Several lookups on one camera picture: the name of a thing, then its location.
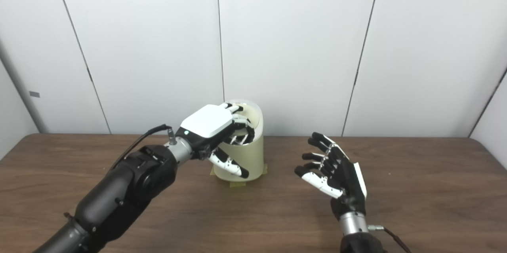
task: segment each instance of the cylindrical container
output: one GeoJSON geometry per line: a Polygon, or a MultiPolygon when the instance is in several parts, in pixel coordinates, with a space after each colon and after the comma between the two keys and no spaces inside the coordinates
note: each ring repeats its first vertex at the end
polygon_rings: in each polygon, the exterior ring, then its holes
{"type": "MultiPolygon", "coordinates": [[[[245,145],[230,145],[222,143],[219,147],[234,159],[241,167],[250,172],[248,178],[244,179],[229,172],[213,166],[215,175],[225,181],[252,181],[262,175],[264,171],[264,119],[262,117],[261,108],[249,100],[234,99],[227,101],[233,105],[241,105],[242,112],[236,112],[242,116],[246,116],[255,130],[255,136],[251,143],[245,145]]],[[[246,130],[238,130],[234,135],[245,135],[246,130]]]]}

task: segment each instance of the robotic arm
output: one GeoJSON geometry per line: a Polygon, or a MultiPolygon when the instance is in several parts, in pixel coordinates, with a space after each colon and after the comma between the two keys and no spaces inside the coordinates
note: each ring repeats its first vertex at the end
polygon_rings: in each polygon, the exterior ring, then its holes
{"type": "Polygon", "coordinates": [[[343,238],[341,253],[384,253],[381,242],[370,231],[384,230],[407,252],[400,238],[383,226],[366,223],[366,185],[358,163],[352,163],[344,151],[327,136],[314,132],[308,143],[325,154],[306,153],[303,160],[313,160],[297,166],[294,172],[301,179],[332,197],[331,210],[340,222],[343,238]]]}
{"type": "Polygon", "coordinates": [[[186,118],[176,134],[172,127],[150,129],[112,165],[106,176],[78,203],[74,216],[34,253],[96,253],[107,242],[122,236],[151,200],[169,187],[186,161],[208,159],[222,169],[248,177],[228,154],[218,148],[222,141],[250,143],[255,132],[250,121],[236,114],[242,107],[223,103],[206,105],[186,118]],[[246,128],[245,136],[233,136],[246,128]],[[146,145],[129,154],[147,136],[167,130],[165,145],[146,145]]]}

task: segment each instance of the white robotic hand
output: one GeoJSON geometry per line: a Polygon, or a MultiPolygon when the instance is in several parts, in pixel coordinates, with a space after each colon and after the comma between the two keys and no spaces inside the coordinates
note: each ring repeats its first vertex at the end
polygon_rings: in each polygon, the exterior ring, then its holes
{"type": "Polygon", "coordinates": [[[183,120],[176,137],[188,141],[193,150],[192,159],[208,159],[231,174],[247,178],[248,170],[239,166],[218,147],[222,142],[245,145],[253,141],[255,130],[250,120],[236,114],[242,110],[243,107],[230,103],[206,105],[183,120]],[[233,133],[239,129],[246,129],[247,134],[234,136],[233,133]]]}
{"type": "Polygon", "coordinates": [[[308,143],[325,154],[305,153],[303,160],[314,160],[297,166],[295,173],[327,195],[343,204],[340,213],[357,210],[362,213],[366,199],[366,186],[358,163],[352,163],[344,151],[327,136],[314,132],[308,143]]]}

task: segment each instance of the white wall panel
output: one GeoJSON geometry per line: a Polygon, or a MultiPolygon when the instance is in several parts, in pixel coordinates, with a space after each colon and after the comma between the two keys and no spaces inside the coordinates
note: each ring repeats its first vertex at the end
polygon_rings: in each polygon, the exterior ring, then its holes
{"type": "Polygon", "coordinates": [[[38,132],[0,61],[0,160],[21,138],[38,132]]]}
{"type": "Polygon", "coordinates": [[[217,0],[66,0],[113,133],[223,101],[217,0]]]}
{"type": "Polygon", "coordinates": [[[268,135],[340,135],[373,0],[219,0],[225,98],[268,135]]]}
{"type": "Polygon", "coordinates": [[[468,136],[507,65],[507,0],[376,0],[344,135],[468,136]]]}
{"type": "Polygon", "coordinates": [[[0,56],[42,131],[109,132],[62,0],[0,0],[0,56]]]}
{"type": "Polygon", "coordinates": [[[471,138],[484,145],[507,168],[507,81],[504,79],[477,123],[471,138]]]}

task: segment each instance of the silver cylindrical joint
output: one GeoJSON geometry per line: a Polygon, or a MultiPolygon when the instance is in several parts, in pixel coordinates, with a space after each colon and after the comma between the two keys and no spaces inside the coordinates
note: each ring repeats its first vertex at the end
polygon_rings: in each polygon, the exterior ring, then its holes
{"type": "Polygon", "coordinates": [[[176,145],[178,142],[176,141],[176,135],[174,134],[174,131],[172,128],[169,128],[167,130],[167,136],[169,136],[169,144],[170,145],[176,145]]]}
{"type": "Polygon", "coordinates": [[[178,167],[183,165],[186,161],[189,161],[192,157],[192,147],[190,147],[190,144],[188,141],[181,137],[174,138],[176,141],[176,144],[172,145],[171,142],[165,143],[164,146],[169,148],[171,150],[172,154],[176,158],[176,161],[178,163],[178,167]]]}
{"type": "Polygon", "coordinates": [[[354,234],[358,232],[368,232],[368,224],[362,213],[351,211],[340,216],[340,226],[343,235],[354,234]]]}

